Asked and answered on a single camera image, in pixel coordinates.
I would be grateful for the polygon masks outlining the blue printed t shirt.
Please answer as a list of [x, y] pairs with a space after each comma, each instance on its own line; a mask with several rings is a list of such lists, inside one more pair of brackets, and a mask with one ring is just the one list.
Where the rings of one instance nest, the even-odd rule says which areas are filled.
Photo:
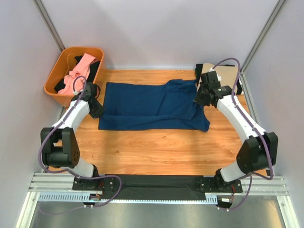
[[142, 131], [151, 129], [199, 130], [210, 122], [203, 107], [194, 103], [194, 80], [173, 79], [163, 85], [133, 85], [108, 82], [105, 112], [98, 129]]

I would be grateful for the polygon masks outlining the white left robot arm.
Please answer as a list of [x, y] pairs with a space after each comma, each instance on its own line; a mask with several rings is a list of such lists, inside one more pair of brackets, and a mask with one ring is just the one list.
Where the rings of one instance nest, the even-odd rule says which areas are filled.
[[39, 164], [44, 169], [61, 168], [61, 172], [74, 175], [73, 190], [102, 190], [98, 169], [81, 158], [75, 134], [87, 115], [94, 119], [103, 115], [105, 108], [97, 100], [100, 92], [97, 84], [86, 83], [83, 91], [75, 91], [69, 108], [59, 121], [40, 132]]

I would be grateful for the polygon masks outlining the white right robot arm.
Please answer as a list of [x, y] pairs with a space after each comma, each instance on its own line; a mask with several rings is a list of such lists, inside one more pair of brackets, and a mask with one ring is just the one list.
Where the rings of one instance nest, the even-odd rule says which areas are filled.
[[218, 169], [214, 186], [224, 192], [240, 178], [269, 169], [272, 179], [276, 163], [278, 137], [259, 126], [244, 109], [230, 86], [222, 86], [216, 71], [208, 71], [196, 77], [197, 93], [194, 102], [201, 106], [213, 106], [229, 120], [238, 133], [242, 146], [232, 164]]

